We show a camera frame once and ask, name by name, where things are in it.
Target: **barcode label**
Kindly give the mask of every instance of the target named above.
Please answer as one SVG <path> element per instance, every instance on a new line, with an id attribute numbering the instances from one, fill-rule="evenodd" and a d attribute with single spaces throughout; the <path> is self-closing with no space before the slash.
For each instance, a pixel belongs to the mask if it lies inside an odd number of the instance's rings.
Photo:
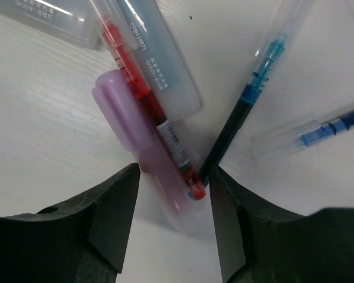
<path id="1" fill-rule="evenodd" d="M 118 67 L 119 67 L 120 69 L 126 67 L 126 65 L 125 65 L 124 62 L 122 61 L 122 58 L 120 57 L 120 54 L 119 54 L 119 52 L 118 52 L 117 49 L 114 49 L 114 60 L 115 60 L 115 62 L 117 63 L 117 65 L 118 65 Z"/>
<path id="2" fill-rule="evenodd" d="M 178 167 L 182 168 L 189 164 L 188 155 L 185 149 L 182 147 L 181 143 L 179 142 L 177 135 L 169 120 L 166 120 L 157 128 L 164 142 L 171 151 L 173 159 L 177 163 Z"/>

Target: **blue pen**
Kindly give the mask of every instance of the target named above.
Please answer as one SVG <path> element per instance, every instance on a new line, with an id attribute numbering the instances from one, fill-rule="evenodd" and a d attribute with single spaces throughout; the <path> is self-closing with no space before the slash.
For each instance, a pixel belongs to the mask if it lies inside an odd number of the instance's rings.
<path id="1" fill-rule="evenodd" d="M 274 35 L 268 35 L 267 40 L 256 52 L 258 58 L 262 58 L 260 64 L 252 73 L 251 80 L 245 86 L 240 99 L 227 120 L 222 132 L 218 136 L 213 148 L 199 171 L 201 180 L 208 183 L 208 174 L 213 164 L 219 164 L 238 130 L 244 124 L 253 105 L 264 90 L 265 84 L 276 62 L 286 49 L 291 38 L 297 33 L 295 30 L 301 24 L 301 19 L 307 14 L 311 4 L 315 0 L 284 0 L 270 26 L 270 30 L 277 31 Z"/>
<path id="2" fill-rule="evenodd" d="M 288 156 L 351 129 L 354 129 L 354 111 L 324 123 L 311 121 L 282 133 L 259 135 L 252 142 L 254 156 L 258 162 Z"/>

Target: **black pen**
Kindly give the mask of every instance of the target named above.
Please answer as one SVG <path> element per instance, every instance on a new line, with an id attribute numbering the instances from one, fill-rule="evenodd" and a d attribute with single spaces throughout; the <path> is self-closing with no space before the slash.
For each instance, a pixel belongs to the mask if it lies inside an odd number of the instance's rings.
<path id="1" fill-rule="evenodd" d="M 309 10 L 308 8 L 314 1 L 285 0 L 280 5 L 271 24 L 273 27 L 282 22 L 283 25 L 279 25 L 278 29 L 280 32 L 274 40 L 266 42 L 266 48 L 257 50 L 256 56 L 262 55 L 265 50 L 262 62 L 258 65 L 256 71 L 252 73 L 250 82 L 245 86 L 240 99 L 199 171 L 199 177 L 205 185 L 208 184 L 208 174 L 211 166 L 220 163 L 237 132 L 247 119 L 253 105 L 264 90 L 265 84 L 269 80 L 270 72 L 284 52 L 291 35 L 296 33 L 294 26 L 295 23 L 300 23 L 297 21 L 298 17 L 306 14 L 305 12 Z"/>

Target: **white table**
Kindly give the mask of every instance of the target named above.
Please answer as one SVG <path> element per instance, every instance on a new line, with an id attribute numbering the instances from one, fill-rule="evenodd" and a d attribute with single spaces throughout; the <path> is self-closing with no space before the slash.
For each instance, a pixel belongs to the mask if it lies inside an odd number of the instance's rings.
<path id="1" fill-rule="evenodd" d="M 244 86 L 252 47 L 278 2 L 158 0 L 204 102 L 176 125 L 197 165 Z M 0 216 L 37 212 L 133 161 L 91 97 L 95 78 L 111 68 L 106 52 L 79 49 L 0 15 Z M 263 169 L 262 177 L 243 170 L 249 167 L 243 141 L 253 134 L 351 103 L 354 0 L 317 0 L 221 166 L 296 212 L 354 206 L 354 131 Z M 202 230 L 190 237 L 173 231 L 155 204 L 142 180 L 117 281 L 221 282 L 208 199 Z"/>

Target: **red pen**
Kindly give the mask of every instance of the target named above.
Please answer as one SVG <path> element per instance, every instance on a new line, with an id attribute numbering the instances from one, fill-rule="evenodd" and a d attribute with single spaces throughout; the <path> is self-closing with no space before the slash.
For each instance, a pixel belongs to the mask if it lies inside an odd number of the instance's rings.
<path id="1" fill-rule="evenodd" d="M 200 181 L 189 157 L 177 138 L 177 135 L 167 119 L 161 105 L 150 89 L 138 66 L 132 58 L 126 43 L 120 33 L 120 29 L 110 21 L 102 20 L 103 38 L 109 45 L 115 62 L 130 85 L 133 94 L 138 98 L 144 111 L 151 119 L 162 140 L 167 145 L 170 154 L 179 168 L 183 179 L 190 188 L 192 197 L 201 200 L 206 196 L 205 186 Z"/>

